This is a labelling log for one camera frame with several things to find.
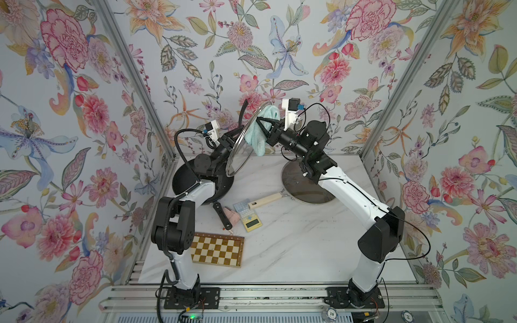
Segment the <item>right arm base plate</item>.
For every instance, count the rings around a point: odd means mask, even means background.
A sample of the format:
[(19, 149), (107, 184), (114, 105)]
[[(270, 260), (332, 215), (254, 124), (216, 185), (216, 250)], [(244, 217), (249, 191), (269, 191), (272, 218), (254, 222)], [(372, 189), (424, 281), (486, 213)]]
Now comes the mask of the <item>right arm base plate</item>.
[(328, 287), (326, 292), (324, 303), (335, 309), (376, 310), (386, 307), (379, 287), (366, 293), (355, 287)]

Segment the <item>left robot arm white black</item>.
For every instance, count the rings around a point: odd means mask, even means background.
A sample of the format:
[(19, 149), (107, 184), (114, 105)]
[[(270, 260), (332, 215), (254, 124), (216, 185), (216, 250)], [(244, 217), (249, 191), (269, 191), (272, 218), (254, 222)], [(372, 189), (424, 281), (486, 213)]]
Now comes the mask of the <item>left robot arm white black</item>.
[(151, 240), (170, 261), (174, 278), (165, 272), (165, 280), (181, 292), (192, 292), (199, 285), (199, 276), (192, 269), (189, 255), (195, 235), (195, 214), (202, 205), (211, 205), (223, 226), (232, 224), (219, 200), (232, 188), (233, 177), (226, 173), (230, 155), (236, 146), (241, 128), (223, 134), (212, 145), (210, 154), (202, 153), (187, 160), (180, 152), (183, 165), (173, 176), (174, 197), (162, 197), (157, 206)]

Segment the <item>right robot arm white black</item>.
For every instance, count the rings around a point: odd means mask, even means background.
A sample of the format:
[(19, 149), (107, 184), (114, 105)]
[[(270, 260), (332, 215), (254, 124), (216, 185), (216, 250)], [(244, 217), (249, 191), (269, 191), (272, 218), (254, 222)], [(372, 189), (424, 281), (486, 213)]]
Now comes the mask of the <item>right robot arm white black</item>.
[(329, 140), (324, 122), (311, 121), (301, 133), (285, 128), (282, 121), (272, 118), (258, 117), (253, 123), (268, 145), (280, 144), (299, 157), (303, 176), (331, 193), (363, 225), (366, 231), (358, 240), (361, 257), (348, 283), (347, 294), (355, 302), (367, 300), (378, 289), (388, 256), (402, 239), (404, 212), (369, 195), (324, 152)]

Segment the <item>light green cleaning cloth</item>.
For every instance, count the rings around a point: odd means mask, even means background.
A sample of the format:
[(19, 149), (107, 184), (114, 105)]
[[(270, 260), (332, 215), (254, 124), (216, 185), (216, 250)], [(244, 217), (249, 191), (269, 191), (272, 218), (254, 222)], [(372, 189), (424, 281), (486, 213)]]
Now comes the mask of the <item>light green cleaning cloth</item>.
[(248, 129), (245, 131), (244, 139), (253, 148), (257, 156), (265, 155), (267, 137), (261, 128), (258, 117), (269, 118), (276, 121), (280, 120), (280, 110), (274, 105), (260, 107), (248, 122)]

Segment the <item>glass wok lid black handle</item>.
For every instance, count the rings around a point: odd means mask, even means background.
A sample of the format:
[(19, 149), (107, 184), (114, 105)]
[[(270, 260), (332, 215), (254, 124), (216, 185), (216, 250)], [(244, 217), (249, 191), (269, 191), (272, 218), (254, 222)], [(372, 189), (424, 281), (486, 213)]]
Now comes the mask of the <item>glass wok lid black handle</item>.
[(256, 156), (256, 152), (253, 147), (254, 141), (250, 139), (248, 142), (246, 137), (249, 137), (250, 133), (255, 133), (255, 130), (258, 127), (258, 117), (262, 117), (263, 111), (266, 110), (269, 106), (271, 106), (271, 102), (265, 102), (262, 104), (255, 111), (252, 117), (250, 117), (250, 119), (245, 122), (242, 130), (238, 132), (238, 136), (234, 140), (227, 166), (225, 168), (227, 177), (234, 177), (237, 175), (237, 173), (240, 172), (242, 168), (244, 168), (250, 158)]

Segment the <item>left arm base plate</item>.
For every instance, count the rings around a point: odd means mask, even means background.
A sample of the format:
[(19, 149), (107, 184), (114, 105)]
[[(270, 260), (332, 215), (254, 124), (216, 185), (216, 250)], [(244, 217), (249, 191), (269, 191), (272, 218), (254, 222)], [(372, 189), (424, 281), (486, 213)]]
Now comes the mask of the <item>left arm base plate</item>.
[(193, 289), (168, 289), (165, 300), (165, 310), (193, 309), (195, 306), (202, 310), (217, 310), (219, 308), (221, 289), (218, 287), (195, 287)]

